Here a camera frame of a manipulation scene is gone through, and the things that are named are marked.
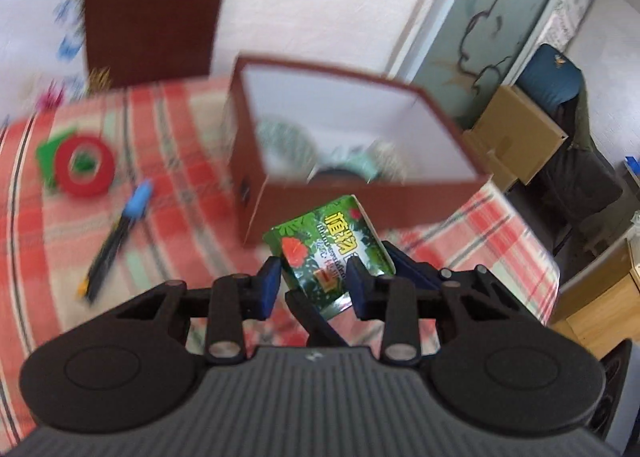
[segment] red tape roll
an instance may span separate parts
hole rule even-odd
[[[78,174],[73,171],[77,152],[89,152],[96,159],[95,171]],[[95,197],[109,191],[116,174],[116,161],[111,149],[97,136],[77,134],[63,141],[53,158],[56,182],[62,190],[75,197]]]

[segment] green product box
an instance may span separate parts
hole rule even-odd
[[[393,275],[394,263],[354,195],[345,195],[271,228],[263,236],[282,259],[290,289],[302,288],[325,319],[351,307],[347,260],[360,257],[372,275]]]

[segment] red checkered tablecloth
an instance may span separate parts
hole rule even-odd
[[[155,84],[40,113],[0,132],[0,451],[33,428],[18,372],[34,348],[163,280],[204,287],[227,273],[254,273],[268,256],[264,247],[238,243],[223,151],[225,99],[226,81]],[[108,195],[73,200],[44,190],[36,147],[70,127],[101,135],[116,151]],[[150,209],[89,308],[76,299],[76,287],[132,188],[146,178],[156,189]],[[483,263],[540,319],[551,312],[558,268],[491,183],[442,224],[382,236],[436,267]],[[353,344],[376,350],[380,342],[380,323],[358,322],[351,311],[332,325]],[[191,330],[190,348],[202,340],[201,327]],[[433,324],[423,321],[421,329],[424,350],[436,350]],[[306,340],[282,296],[271,319],[249,326],[246,336],[249,345]]]

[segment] brown box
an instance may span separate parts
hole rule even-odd
[[[473,129],[524,184],[558,150],[566,133],[517,87],[501,86]]]
[[[485,145],[473,130],[465,130],[462,138],[478,155],[487,172],[493,174],[492,180],[501,192],[506,192],[518,180],[515,174],[496,158],[494,149]]]
[[[362,203],[375,227],[440,222],[489,179],[458,128],[420,89],[311,63],[238,57],[228,115],[235,132],[230,170],[241,240],[258,243],[274,225],[345,194]],[[320,148],[391,142],[411,162],[404,182],[286,180],[269,174],[255,124],[277,116],[304,127]]]

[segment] gray ribbed panel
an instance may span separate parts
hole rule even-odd
[[[321,358],[314,358],[319,353]],[[10,457],[615,457],[585,430],[516,440],[464,424],[367,348],[261,348],[171,415],[116,435],[43,427]]]

